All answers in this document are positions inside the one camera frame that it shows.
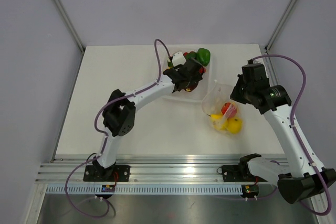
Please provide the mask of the dark red plum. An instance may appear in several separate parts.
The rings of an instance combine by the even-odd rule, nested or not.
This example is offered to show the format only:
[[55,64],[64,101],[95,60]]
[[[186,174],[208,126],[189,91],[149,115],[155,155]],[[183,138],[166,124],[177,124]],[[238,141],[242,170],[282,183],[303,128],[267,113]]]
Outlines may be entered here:
[[192,92],[193,90],[195,90],[198,86],[198,82],[196,83],[192,83],[192,84],[189,84],[184,90],[186,92]]

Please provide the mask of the red lychee bunch with leaves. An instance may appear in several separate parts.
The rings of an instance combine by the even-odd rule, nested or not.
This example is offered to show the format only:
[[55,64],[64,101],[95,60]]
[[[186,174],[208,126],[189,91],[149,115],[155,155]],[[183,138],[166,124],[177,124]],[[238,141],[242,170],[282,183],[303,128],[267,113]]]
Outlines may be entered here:
[[[183,52],[184,57],[186,58],[186,60],[189,59],[195,59],[196,60],[196,52],[194,51],[190,51],[190,52]],[[173,68],[174,66],[171,63],[171,59],[172,59],[172,55],[168,57],[167,60],[167,66],[169,68]],[[202,69],[199,71],[201,74],[206,72],[206,67],[202,66]]]

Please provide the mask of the red tomato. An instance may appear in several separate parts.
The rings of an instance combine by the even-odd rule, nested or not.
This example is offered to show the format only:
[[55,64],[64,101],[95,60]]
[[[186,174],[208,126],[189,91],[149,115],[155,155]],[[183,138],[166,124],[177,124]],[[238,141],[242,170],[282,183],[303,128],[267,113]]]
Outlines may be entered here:
[[221,114],[227,119],[235,117],[237,112],[237,106],[231,102],[226,102],[221,108]]

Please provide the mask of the clear zip top bag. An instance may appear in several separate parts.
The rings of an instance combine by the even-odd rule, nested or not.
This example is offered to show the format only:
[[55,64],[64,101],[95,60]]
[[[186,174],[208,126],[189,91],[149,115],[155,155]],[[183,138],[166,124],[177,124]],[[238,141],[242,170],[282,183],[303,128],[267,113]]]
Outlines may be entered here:
[[[213,88],[204,97],[201,103],[201,108],[202,108],[202,112],[206,115],[208,125],[214,131],[226,137],[237,138],[242,132],[244,120],[243,120],[241,109],[238,103],[230,99],[230,94],[232,90],[233,90],[233,86],[228,85],[228,84],[223,84],[215,80]],[[238,112],[234,118],[240,118],[243,122],[241,131],[237,134],[232,134],[227,129],[225,131],[219,131],[219,130],[214,129],[213,124],[208,117],[208,115],[210,114],[220,114],[221,113],[220,110],[226,102],[234,103],[237,106]]]

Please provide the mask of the yellow lemon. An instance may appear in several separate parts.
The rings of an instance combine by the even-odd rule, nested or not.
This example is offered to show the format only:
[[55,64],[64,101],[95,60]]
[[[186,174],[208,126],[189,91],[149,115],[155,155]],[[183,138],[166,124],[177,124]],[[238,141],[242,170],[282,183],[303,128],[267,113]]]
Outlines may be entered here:
[[240,118],[229,118],[227,120],[227,130],[232,134],[237,134],[242,129],[242,120]]

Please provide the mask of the yellow bell pepper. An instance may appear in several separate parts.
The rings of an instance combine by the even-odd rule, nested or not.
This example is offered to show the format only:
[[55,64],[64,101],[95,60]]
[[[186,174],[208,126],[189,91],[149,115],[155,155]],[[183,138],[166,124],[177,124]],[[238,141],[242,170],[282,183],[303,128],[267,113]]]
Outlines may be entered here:
[[221,121],[212,122],[214,129],[225,131],[227,126],[227,119],[223,116]]

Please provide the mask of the yellow pear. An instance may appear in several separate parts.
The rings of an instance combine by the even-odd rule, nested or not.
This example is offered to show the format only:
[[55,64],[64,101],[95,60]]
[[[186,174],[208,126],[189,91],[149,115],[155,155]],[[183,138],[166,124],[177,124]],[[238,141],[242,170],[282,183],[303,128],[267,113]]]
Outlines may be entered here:
[[217,122],[217,121],[222,120],[223,115],[221,113],[220,114],[210,114],[210,115],[208,115],[208,117],[212,122]]

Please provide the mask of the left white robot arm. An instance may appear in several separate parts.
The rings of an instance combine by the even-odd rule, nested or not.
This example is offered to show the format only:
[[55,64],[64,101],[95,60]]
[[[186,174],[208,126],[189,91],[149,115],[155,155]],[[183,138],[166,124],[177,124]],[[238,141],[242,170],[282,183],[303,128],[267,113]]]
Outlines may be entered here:
[[154,100],[182,90],[194,90],[203,80],[204,67],[196,59],[164,70],[158,80],[130,92],[114,90],[98,112],[94,128],[104,134],[99,153],[92,161],[95,175],[102,181],[113,176],[116,155],[123,136],[134,127],[136,113]]

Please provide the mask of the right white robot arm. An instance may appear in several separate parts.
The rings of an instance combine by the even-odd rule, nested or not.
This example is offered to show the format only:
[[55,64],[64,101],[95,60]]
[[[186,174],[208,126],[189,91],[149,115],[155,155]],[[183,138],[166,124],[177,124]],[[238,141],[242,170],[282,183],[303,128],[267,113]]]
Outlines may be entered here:
[[277,186],[283,199],[294,204],[324,193],[335,183],[335,169],[326,168],[313,153],[291,111],[293,106],[281,85],[271,86],[261,63],[242,67],[230,98],[253,105],[269,123],[285,153],[289,168],[269,162],[259,154],[240,158],[239,176],[244,180],[260,177]]

